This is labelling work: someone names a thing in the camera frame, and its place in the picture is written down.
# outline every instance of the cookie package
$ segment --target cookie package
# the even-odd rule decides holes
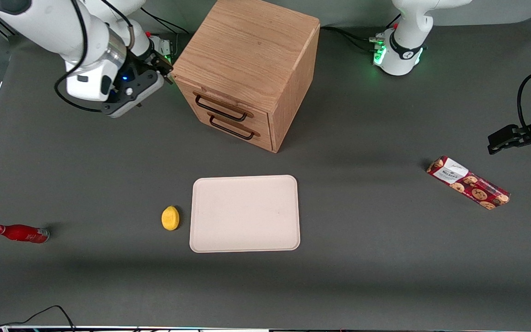
[[[487,210],[509,202],[509,193],[443,155],[427,172]]]

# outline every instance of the metal handle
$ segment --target metal handle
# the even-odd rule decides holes
[[[225,127],[223,127],[223,126],[221,126],[219,124],[215,124],[212,120],[214,120],[214,116],[213,115],[210,116],[210,121],[209,121],[212,126],[215,126],[215,127],[219,128],[220,130],[224,130],[225,132],[228,132],[229,134],[235,135],[238,138],[245,139],[245,141],[249,141],[251,138],[253,138],[253,135],[255,135],[254,132],[251,132],[251,135],[243,136],[243,135],[239,134],[238,132],[234,132],[234,131],[232,131],[232,130],[230,130],[228,128],[225,128]]]
[[[228,115],[228,114],[226,114],[224,112],[221,112],[218,109],[214,109],[212,107],[209,107],[208,105],[200,104],[200,98],[202,98],[202,96],[200,96],[200,95],[196,96],[196,105],[198,105],[199,107],[202,107],[203,109],[207,109],[207,110],[209,110],[211,112],[214,112],[214,113],[216,113],[218,115],[222,115],[222,116],[224,116],[227,119],[230,119],[230,120],[233,120],[233,121],[236,121],[236,122],[242,122],[247,117],[247,113],[243,113],[242,117],[235,118],[234,116]]]

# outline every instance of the plastic tray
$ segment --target plastic tray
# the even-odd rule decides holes
[[[294,250],[300,243],[293,176],[201,178],[194,183],[193,251]]]

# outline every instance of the white label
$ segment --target white label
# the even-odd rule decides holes
[[[434,173],[434,177],[452,184],[465,177],[466,174],[468,174],[468,168],[448,158],[444,166]]]

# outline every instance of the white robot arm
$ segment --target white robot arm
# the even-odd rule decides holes
[[[67,93],[103,101],[100,111],[123,115],[168,79],[171,64],[126,15],[145,0],[0,0],[0,18],[65,60]]]
[[[377,44],[373,63],[386,73],[402,76],[419,62],[422,45],[434,26],[428,13],[434,9],[455,8],[472,0],[392,0],[401,12],[398,28],[388,28],[371,38]]]

